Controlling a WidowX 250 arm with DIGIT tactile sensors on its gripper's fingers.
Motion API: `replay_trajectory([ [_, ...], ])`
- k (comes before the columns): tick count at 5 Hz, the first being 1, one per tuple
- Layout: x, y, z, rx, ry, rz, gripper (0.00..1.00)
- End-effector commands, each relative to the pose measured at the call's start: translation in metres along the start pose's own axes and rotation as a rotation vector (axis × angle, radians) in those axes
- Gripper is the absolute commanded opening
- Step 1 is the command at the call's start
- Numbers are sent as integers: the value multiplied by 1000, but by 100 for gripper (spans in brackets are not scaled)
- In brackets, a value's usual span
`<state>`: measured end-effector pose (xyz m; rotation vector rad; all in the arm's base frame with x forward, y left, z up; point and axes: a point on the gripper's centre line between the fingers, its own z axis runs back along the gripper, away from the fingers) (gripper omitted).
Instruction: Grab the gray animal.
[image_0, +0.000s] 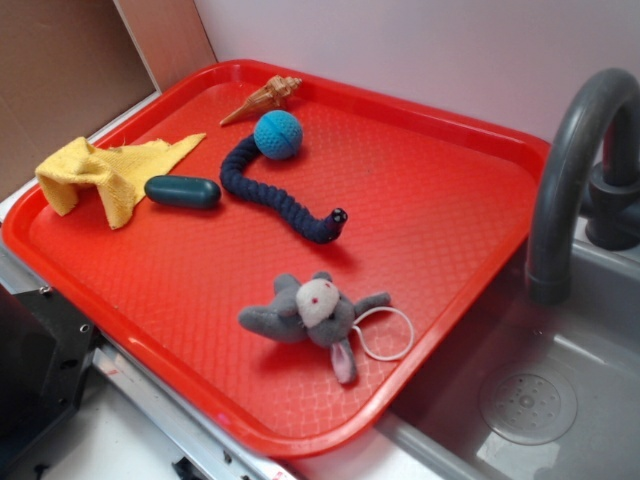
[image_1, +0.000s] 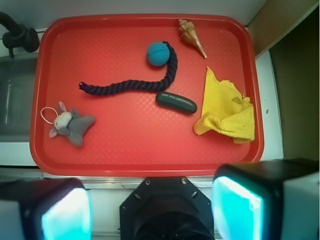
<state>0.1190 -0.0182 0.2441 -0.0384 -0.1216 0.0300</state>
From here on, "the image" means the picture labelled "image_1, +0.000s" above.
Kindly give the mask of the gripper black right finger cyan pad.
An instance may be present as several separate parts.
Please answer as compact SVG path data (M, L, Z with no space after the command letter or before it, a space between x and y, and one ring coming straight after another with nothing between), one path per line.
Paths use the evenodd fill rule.
M211 201L224 240L317 240L320 163L298 158L223 164Z

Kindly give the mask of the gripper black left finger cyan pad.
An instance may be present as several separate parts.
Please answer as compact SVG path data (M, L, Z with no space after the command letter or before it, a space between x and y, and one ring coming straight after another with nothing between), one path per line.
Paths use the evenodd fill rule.
M93 207L77 178L0 184L2 240L90 240Z

